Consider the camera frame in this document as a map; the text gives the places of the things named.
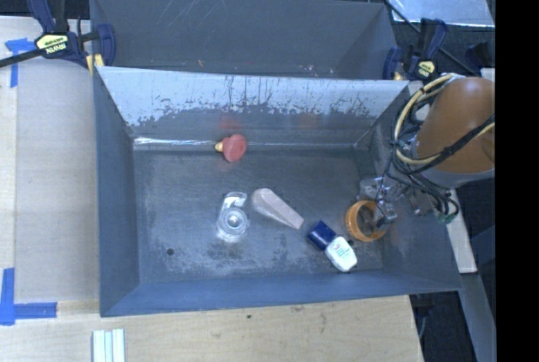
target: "bin floor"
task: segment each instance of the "bin floor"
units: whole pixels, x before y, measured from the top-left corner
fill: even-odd
[[[323,220],[345,234],[344,214],[355,202],[361,176],[352,147],[248,151],[226,162],[207,150],[135,151],[139,267],[142,282],[234,278],[245,275],[339,274],[307,234]],[[249,228],[234,243],[217,237],[216,219],[224,195],[251,195],[270,188],[305,222],[292,229],[244,210]],[[352,271],[382,268],[384,241],[353,243]]]

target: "white bottle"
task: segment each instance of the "white bottle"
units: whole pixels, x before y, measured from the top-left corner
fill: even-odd
[[[336,237],[323,251],[339,271],[348,272],[357,265],[354,249],[343,237]]]
[[[307,235],[316,248],[323,250],[331,263],[341,272],[348,272],[357,265],[357,257],[346,239],[338,237],[323,221]]]

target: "orange tape roll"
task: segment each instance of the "orange tape roll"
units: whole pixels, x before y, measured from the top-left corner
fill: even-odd
[[[347,211],[344,217],[344,224],[352,237],[363,242],[372,242],[384,236],[386,229],[383,231],[373,231],[369,236],[363,233],[357,224],[357,215],[361,208],[368,208],[374,215],[376,212],[376,203],[372,200],[360,200],[354,203]]]

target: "white label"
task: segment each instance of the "white label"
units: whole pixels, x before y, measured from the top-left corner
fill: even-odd
[[[336,237],[324,252],[339,271],[347,272],[357,265],[354,250],[343,237]]]

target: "red toy mushroom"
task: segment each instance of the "red toy mushroom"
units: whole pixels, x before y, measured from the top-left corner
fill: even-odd
[[[222,152],[228,162],[237,162],[247,151],[247,141],[243,135],[225,137],[216,144],[216,150]]]

